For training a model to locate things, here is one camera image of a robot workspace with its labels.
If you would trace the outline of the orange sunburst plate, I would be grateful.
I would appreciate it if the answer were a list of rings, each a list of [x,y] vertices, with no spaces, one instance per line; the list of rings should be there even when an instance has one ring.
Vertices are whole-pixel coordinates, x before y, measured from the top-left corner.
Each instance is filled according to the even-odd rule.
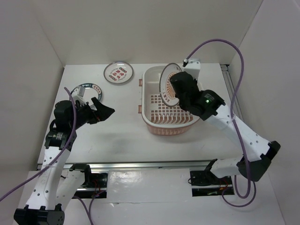
[[[168,107],[174,107],[179,103],[179,100],[175,97],[175,91],[170,83],[170,78],[181,71],[178,64],[169,63],[164,67],[160,75],[159,92],[162,101]]]

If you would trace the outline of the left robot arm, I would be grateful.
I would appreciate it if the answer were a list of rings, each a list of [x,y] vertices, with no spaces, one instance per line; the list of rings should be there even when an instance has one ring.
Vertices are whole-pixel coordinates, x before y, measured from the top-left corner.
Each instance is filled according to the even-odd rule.
[[[97,124],[108,119],[115,110],[93,97],[94,109],[81,97],[63,100],[55,105],[54,120],[45,137],[44,161],[37,183],[22,209],[16,209],[14,220],[19,225],[61,225],[65,209],[77,189],[92,183],[88,164],[74,164],[61,180],[65,163],[71,153],[76,130],[85,124]]]

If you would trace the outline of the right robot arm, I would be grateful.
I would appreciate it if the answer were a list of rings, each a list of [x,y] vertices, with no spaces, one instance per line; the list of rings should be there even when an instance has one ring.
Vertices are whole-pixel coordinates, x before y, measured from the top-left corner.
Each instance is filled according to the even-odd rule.
[[[225,176],[242,175],[258,182],[269,168],[281,146],[254,132],[230,113],[225,101],[212,90],[199,90],[197,81],[187,72],[176,73],[170,83],[179,106],[222,131],[234,144],[244,146],[242,157],[214,159],[206,167],[205,180],[214,184]]]

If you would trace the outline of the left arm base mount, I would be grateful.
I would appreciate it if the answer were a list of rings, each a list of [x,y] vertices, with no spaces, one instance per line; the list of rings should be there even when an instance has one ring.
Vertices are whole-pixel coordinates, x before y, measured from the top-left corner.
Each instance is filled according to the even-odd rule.
[[[80,186],[75,196],[81,199],[104,199],[107,197],[108,173],[92,173],[89,182]]]

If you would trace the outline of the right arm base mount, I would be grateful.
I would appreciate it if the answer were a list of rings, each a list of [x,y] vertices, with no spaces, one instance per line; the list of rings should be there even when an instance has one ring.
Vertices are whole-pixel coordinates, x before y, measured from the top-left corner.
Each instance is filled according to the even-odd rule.
[[[234,195],[233,181],[229,176],[217,178],[210,171],[190,171],[188,183],[192,188],[192,196]]]

